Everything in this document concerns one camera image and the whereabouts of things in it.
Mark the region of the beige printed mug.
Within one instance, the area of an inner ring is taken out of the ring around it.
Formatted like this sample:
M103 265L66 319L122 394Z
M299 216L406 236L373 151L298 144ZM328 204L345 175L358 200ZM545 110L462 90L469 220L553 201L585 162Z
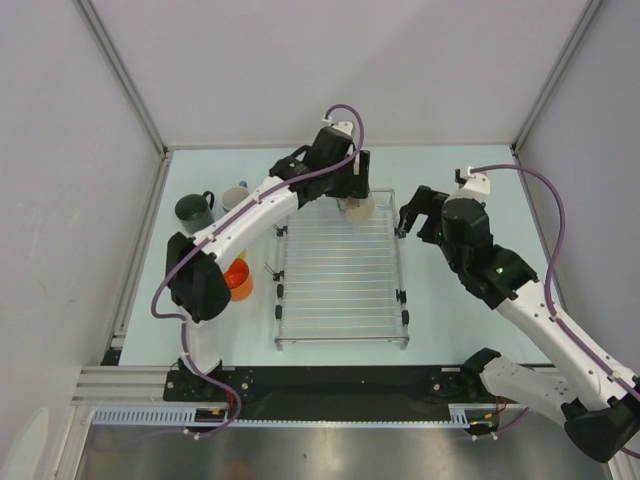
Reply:
M337 206L342 218L351 226L365 224L373 215L375 202L371 196L365 199L338 198Z

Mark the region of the light blue mug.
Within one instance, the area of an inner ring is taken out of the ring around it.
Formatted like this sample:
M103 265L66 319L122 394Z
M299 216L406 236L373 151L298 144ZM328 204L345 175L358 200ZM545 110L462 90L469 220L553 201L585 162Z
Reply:
M237 186L227 189L221 196L220 204L225 213L230 212L250 196L246 181L240 181Z

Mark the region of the dark grey mug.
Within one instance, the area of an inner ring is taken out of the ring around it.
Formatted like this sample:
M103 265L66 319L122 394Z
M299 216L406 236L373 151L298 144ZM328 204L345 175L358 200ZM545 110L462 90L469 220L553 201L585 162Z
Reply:
M178 200L174 213L183 230L188 234L194 234L215 222L214 204L215 195L211 191L188 194Z

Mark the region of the orange mug black handle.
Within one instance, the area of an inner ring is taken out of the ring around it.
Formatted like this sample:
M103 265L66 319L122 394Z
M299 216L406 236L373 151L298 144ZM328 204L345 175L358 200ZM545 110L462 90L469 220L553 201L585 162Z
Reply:
M239 302L247 299L253 291L253 279L248 264L242 258L236 258L224 273L231 292L231 300Z

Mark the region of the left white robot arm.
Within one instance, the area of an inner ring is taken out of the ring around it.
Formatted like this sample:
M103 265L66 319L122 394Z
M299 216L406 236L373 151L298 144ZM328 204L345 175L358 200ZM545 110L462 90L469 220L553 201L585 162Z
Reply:
M233 261L269 227L316 199L369 194L369 156L353 138L349 121L325 121L314 141L278 160L246 199L220 220L190 236L174 234L167 244L161 286L178 307L181 359L190 370L186 387L197 398L221 387L221 363L212 340L213 320L231 301L224 278Z

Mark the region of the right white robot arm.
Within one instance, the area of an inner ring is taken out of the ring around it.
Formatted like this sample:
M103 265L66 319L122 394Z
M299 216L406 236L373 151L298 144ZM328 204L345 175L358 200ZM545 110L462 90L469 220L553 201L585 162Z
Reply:
M552 380L484 348L463 365L463 393L515 400L562 426L589 458L611 460L639 431L638 374L546 299L544 283L517 253L494 242L483 202L421 185L400 209L399 233L420 215L418 237L438 246L465 289L525 333L561 374Z

